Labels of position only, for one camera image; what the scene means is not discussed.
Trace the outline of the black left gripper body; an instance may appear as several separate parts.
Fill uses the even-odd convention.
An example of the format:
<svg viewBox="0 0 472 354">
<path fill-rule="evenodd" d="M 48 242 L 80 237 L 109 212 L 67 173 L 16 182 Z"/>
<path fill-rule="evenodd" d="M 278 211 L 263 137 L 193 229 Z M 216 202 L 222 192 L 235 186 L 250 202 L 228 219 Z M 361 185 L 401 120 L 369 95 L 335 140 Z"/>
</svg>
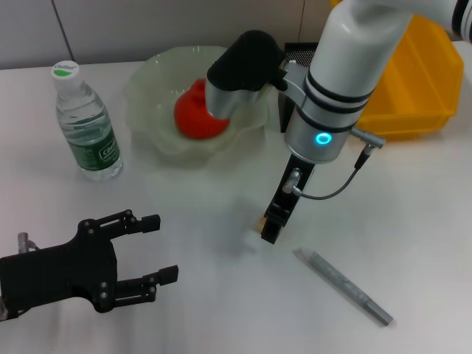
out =
<svg viewBox="0 0 472 354">
<path fill-rule="evenodd" d="M 2 319 L 70 298 L 89 301 L 96 312 L 115 306 L 117 257 L 111 242 L 119 224 L 79 223 L 77 234 L 59 246 L 1 258 Z"/>
</svg>

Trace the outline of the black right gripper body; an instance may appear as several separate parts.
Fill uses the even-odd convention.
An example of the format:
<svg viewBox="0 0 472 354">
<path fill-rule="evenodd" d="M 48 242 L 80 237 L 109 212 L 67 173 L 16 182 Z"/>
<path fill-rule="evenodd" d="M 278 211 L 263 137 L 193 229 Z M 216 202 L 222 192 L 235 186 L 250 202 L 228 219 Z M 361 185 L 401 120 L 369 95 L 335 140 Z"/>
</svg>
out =
<svg viewBox="0 0 472 354">
<path fill-rule="evenodd" d="M 306 162 L 294 154 L 290 156 L 280 184 L 270 203 L 270 212 L 293 212 L 299 200 L 299 196 L 294 193 L 294 188 L 304 190 L 314 167 L 315 164 Z"/>
</svg>

